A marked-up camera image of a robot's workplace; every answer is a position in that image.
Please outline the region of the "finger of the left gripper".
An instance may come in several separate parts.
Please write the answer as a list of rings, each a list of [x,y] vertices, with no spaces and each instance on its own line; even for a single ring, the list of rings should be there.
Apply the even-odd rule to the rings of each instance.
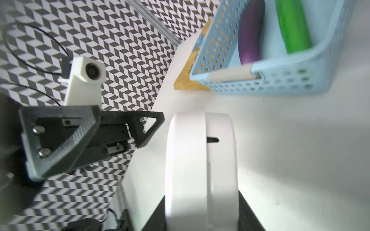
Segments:
[[[128,111],[126,118],[137,149],[145,147],[165,121],[162,112],[151,111]]]
[[[34,182],[90,164],[83,153],[98,131],[99,106],[24,107],[19,117],[26,167]]]

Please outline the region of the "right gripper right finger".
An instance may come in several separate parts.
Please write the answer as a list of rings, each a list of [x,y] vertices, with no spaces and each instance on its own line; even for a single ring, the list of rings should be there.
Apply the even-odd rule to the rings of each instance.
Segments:
[[[265,231],[265,228],[240,191],[238,231]]]

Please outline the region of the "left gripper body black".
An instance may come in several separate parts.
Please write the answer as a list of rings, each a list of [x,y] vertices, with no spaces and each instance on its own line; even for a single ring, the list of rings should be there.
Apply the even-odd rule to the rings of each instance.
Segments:
[[[73,170],[89,168],[90,165],[130,150],[131,138],[125,112],[102,111],[100,125],[89,144],[83,150]]]

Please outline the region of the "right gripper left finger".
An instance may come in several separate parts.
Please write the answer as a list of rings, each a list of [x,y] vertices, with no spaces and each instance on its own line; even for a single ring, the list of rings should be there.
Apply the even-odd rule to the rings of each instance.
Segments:
[[[165,196],[146,222],[142,231],[166,231]]]

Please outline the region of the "white square alarm clock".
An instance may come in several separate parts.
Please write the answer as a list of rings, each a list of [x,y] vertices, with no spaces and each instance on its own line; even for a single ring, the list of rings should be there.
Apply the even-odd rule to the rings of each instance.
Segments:
[[[239,191],[236,140],[228,114],[176,114],[169,126],[165,171],[169,231],[236,231]]]

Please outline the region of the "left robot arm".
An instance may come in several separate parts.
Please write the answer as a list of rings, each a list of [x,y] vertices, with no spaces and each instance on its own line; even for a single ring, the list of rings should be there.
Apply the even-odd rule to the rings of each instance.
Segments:
[[[1,224],[31,206],[51,177],[147,145],[162,112],[103,111],[99,106],[23,106],[1,95]]]

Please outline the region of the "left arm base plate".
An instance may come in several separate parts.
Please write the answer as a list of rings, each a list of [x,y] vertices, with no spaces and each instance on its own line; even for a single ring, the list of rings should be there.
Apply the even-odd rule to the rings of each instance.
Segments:
[[[134,231],[128,209],[124,209],[121,215],[108,208],[103,220],[103,231]]]

